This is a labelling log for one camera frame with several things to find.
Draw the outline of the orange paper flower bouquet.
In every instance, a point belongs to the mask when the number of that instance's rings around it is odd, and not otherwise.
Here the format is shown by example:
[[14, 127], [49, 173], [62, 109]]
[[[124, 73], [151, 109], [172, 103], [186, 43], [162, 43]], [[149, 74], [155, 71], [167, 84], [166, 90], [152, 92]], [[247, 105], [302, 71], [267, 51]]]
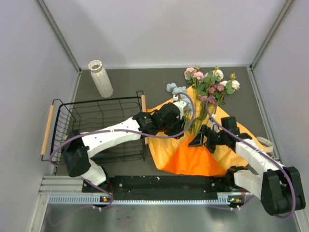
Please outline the orange paper flower bouquet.
[[212, 154], [204, 146], [189, 147], [193, 135], [186, 132], [176, 140], [149, 138], [149, 149], [158, 170], [171, 174], [220, 176], [232, 166], [247, 166], [248, 162], [225, 145]]

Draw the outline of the pink rose stem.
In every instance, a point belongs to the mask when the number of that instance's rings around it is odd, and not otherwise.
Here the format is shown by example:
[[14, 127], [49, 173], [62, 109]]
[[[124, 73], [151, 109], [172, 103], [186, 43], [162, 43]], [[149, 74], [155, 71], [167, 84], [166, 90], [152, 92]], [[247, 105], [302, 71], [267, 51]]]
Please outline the pink rose stem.
[[184, 77], [187, 83], [192, 85], [192, 88], [195, 90], [195, 96], [198, 98], [205, 88], [205, 74], [200, 70], [200, 67], [196, 65], [195, 67], [187, 68], [184, 71]]

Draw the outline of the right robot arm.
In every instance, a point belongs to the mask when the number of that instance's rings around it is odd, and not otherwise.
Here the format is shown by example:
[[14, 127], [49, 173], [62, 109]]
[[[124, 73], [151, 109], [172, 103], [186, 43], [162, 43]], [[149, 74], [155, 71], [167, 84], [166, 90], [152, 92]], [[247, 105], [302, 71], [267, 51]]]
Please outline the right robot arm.
[[259, 148], [249, 134], [240, 132], [235, 117], [223, 117], [219, 127], [215, 130], [214, 126], [202, 125], [189, 146], [205, 146], [214, 153], [217, 146], [225, 145], [248, 161], [251, 170], [236, 166], [228, 169], [225, 185], [230, 191], [247, 190], [272, 216], [306, 207], [300, 173], [295, 167], [284, 166]]

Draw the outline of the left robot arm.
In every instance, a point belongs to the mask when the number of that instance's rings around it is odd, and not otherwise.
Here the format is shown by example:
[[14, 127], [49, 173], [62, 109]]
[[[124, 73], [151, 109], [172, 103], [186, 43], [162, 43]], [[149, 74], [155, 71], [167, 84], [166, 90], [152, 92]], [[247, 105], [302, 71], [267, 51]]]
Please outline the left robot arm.
[[105, 170], [93, 161], [103, 150], [116, 145], [156, 136], [180, 138], [186, 118], [187, 103], [180, 100], [164, 104], [152, 113], [139, 112], [129, 119], [101, 130], [80, 133], [74, 130], [67, 136], [61, 149], [69, 177], [82, 177], [90, 181], [98, 191], [106, 191], [109, 179]]

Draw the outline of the mauve rose stem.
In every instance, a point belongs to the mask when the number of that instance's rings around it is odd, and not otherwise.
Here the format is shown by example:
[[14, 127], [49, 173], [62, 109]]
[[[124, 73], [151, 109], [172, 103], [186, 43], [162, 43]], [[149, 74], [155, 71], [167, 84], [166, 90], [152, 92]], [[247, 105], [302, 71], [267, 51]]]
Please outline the mauve rose stem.
[[219, 84], [213, 84], [211, 85], [207, 91], [202, 91], [201, 94], [198, 96], [198, 99], [202, 102], [206, 102], [206, 100], [209, 100], [210, 103], [215, 104], [219, 106], [225, 97], [226, 90], [225, 86], [221, 83]]

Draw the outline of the cream printed ribbon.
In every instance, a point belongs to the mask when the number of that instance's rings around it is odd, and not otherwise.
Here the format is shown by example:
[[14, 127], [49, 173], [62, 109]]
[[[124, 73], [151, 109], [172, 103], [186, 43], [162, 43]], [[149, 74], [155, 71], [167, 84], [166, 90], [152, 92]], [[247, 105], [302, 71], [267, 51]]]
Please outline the cream printed ribbon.
[[258, 136], [258, 137], [256, 137], [256, 139], [259, 143], [261, 143], [263, 145], [264, 151], [272, 156], [274, 144], [270, 140], [268, 140], [267, 138], [264, 138], [264, 137]]

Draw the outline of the cream rose stem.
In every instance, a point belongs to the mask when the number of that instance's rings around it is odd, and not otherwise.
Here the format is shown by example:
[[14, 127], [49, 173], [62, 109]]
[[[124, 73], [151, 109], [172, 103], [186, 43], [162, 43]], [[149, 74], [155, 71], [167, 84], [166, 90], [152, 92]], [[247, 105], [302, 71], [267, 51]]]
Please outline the cream rose stem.
[[205, 91], [213, 85], [219, 84], [224, 77], [223, 72], [220, 70], [219, 66], [216, 66], [214, 70], [209, 71], [205, 74], [204, 83], [205, 83]]
[[240, 89], [240, 82], [236, 80], [237, 76], [235, 73], [230, 75], [230, 79], [227, 81], [221, 81], [217, 85], [218, 94], [216, 96], [218, 105], [224, 104], [225, 96], [232, 95], [235, 91]]

